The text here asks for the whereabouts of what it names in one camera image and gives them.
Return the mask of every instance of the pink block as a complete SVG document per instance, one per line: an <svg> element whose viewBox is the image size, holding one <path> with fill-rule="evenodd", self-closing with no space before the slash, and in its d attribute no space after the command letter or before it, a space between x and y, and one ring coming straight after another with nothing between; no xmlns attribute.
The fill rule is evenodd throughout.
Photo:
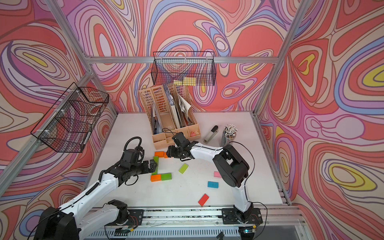
<svg viewBox="0 0 384 240"><path fill-rule="evenodd" d="M214 172L214 177L221 177L219 172Z"/></svg>

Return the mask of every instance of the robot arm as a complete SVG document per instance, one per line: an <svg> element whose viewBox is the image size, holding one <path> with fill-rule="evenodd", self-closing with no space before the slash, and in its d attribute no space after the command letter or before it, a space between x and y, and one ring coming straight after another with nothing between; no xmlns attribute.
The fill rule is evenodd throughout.
<svg viewBox="0 0 384 240"><path fill-rule="evenodd" d="M168 157L181 159L204 159L213 162L223 180L232 187L235 198L235 210L237 219L244 223L253 209L253 204L245 195L245 178L248 177L249 165L232 145L225 147L211 147L197 141L190 142L182 132L172 137L176 146L169 146Z"/></svg>
<svg viewBox="0 0 384 240"><path fill-rule="evenodd" d="M139 145L135 149L126 149L134 139L139 139ZM102 209L86 217L85 215L103 197L130 177L155 171L156 162L143 161L144 150L140 144L140 137L128 140L121 159L107 170L103 170L98 181L57 209L47 208L40 216L34 240L83 240L108 223L124 225L129 212L127 205L117 200L108 202Z"/></svg>

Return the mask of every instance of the green block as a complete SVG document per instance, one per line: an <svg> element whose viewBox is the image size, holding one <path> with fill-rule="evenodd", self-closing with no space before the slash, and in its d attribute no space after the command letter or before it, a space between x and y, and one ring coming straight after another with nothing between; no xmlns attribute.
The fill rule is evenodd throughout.
<svg viewBox="0 0 384 240"><path fill-rule="evenodd" d="M152 175L156 175L157 174L157 170L159 169L159 157L158 156L154 156L153 160L157 163L157 167L156 167L156 170L152 173Z"/></svg>
<svg viewBox="0 0 384 240"><path fill-rule="evenodd" d="M181 172L181 174L183 174L188 168L188 164L184 163L183 166L181 166L181 168L179 169L179 172Z"/></svg>
<svg viewBox="0 0 384 240"><path fill-rule="evenodd" d="M164 173L161 175L161 180L162 181L165 181L165 180L171 180L172 179L172 173Z"/></svg>

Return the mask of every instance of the blue block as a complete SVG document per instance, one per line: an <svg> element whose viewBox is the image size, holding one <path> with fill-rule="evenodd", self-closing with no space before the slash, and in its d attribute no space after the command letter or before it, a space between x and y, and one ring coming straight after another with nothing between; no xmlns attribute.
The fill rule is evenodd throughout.
<svg viewBox="0 0 384 240"><path fill-rule="evenodd" d="M209 182L209 181L208 181L208 187L211 187L211 188L218 188L218 182Z"/></svg>

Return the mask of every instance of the black wire basket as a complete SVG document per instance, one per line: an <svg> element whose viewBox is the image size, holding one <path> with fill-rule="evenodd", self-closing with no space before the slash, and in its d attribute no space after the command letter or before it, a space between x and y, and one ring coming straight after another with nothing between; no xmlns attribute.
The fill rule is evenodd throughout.
<svg viewBox="0 0 384 240"><path fill-rule="evenodd" d="M77 87L41 134L32 133L39 122L31 134L56 152L82 152L108 102L107 93Z"/></svg>
<svg viewBox="0 0 384 240"><path fill-rule="evenodd" d="M153 52L153 56L153 85L215 85L215 53L212 51L159 51Z"/></svg>

